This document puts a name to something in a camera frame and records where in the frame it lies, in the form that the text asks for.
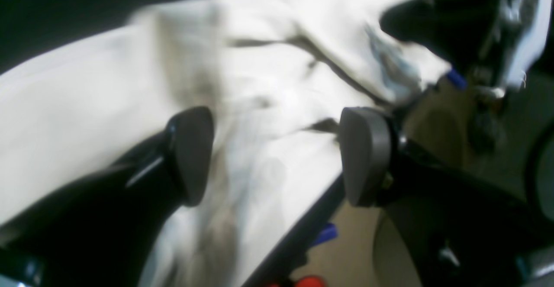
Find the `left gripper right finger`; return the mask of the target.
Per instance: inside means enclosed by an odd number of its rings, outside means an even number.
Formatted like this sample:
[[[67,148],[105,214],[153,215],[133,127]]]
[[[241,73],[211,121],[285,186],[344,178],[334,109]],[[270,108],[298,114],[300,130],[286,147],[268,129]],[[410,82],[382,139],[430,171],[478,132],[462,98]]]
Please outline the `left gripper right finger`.
[[[553,126],[528,155],[525,201],[445,165],[372,108],[342,110],[339,145],[350,204],[385,210],[424,287],[553,285]]]

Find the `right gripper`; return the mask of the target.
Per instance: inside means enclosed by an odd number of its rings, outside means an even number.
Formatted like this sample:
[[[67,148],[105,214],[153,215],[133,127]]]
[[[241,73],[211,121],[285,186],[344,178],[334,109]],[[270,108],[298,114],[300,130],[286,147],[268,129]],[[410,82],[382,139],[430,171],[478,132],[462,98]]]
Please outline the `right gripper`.
[[[407,0],[380,28],[425,46],[486,93],[525,87],[548,44],[552,0]]]

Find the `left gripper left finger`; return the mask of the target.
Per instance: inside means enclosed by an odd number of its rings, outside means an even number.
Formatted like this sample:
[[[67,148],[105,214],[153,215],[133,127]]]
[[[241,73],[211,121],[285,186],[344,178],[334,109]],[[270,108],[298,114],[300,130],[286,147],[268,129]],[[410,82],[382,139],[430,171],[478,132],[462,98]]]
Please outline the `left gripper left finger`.
[[[136,287],[169,216],[201,202],[214,132],[209,108],[189,108],[109,167],[22,210],[1,226],[1,280]]]

